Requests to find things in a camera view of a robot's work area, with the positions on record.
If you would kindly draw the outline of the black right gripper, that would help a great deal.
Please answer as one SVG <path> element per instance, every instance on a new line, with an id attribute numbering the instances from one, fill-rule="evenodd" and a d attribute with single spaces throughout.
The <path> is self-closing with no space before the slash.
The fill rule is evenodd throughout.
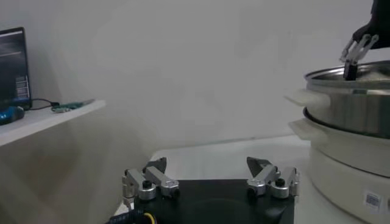
<path id="1" fill-rule="evenodd" d="M 373 0 L 371 18 L 356 30 L 342 50 L 340 61 L 344 63 L 344 80 L 356 80 L 358 62 L 370 49 L 389 47 L 389 0 Z"/>

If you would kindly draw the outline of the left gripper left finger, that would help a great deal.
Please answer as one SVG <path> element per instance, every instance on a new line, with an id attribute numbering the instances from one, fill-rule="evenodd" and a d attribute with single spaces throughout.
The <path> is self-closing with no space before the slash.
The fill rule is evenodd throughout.
<path id="1" fill-rule="evenodd" d="M 165 157 L 150 161 L 141 170 L 126 169 L 122 176 L 122 202 L 131 209 L 135 200 L 150 202 L 158 195 L 165 198 L 177 199 L 180 197 L 178 180 L 165 175 L 167 159 Z"/>

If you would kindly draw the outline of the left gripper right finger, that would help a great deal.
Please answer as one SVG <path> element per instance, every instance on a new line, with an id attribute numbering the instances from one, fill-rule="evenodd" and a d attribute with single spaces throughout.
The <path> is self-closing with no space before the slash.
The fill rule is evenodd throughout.
<path id="1" fill-rule="evenodd" d="M 295 167 L 280 170 L 266 159 L 247 157 L 247 166 L 252 178 L 246 181 L 250 199 L 264 196 L 268 191 L 276 199 L 299 196 L 300 173 Z"/>

